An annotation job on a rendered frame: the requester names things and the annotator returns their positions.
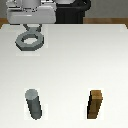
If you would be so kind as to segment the grey loop with handle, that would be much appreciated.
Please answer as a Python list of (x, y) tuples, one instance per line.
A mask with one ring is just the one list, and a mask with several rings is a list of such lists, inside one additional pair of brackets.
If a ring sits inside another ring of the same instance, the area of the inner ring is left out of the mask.
[(36, 27), (24, 24), (25, 32), (20, 34), (15, 43), (21, 51), (35, 51), (41, 48), (44, 44), (44, 36), (41, 34), (42, 25)]

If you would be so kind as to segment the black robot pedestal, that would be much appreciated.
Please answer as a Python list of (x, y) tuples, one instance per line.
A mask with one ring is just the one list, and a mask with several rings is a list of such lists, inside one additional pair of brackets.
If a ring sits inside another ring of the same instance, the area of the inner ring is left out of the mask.
[(56, 3), (57, 24), (82, 24), (85, 12), (91, 7), (91, 0), (74, 0), (71, 3)]

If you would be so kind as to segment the brown wooden square peg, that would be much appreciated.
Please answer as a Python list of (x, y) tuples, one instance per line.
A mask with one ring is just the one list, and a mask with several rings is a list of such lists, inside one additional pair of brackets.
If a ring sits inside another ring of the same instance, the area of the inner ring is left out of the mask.
[(103, 97), (100, 90), (91, 90), (88, 106), (87, 106), (87, 118), (88, 119), (96, 119)]

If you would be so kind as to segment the grey round peg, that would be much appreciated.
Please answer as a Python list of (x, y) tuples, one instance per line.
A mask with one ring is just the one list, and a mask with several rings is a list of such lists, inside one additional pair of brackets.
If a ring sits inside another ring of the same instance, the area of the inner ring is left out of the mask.
[(29, 89), (25, 92), (25, 99), (33, 119), (40, 119), (42, 116), (41, 105), (38, 92), (35, 89)]

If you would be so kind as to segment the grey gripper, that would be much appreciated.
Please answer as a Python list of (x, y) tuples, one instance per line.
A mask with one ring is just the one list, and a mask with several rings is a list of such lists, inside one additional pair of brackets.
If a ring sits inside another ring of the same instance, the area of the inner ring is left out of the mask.
[(51, 6), (39, 6), (35, 10), (8, 8), (7, 20), (10, 24), (52, 24), (56, 17)]

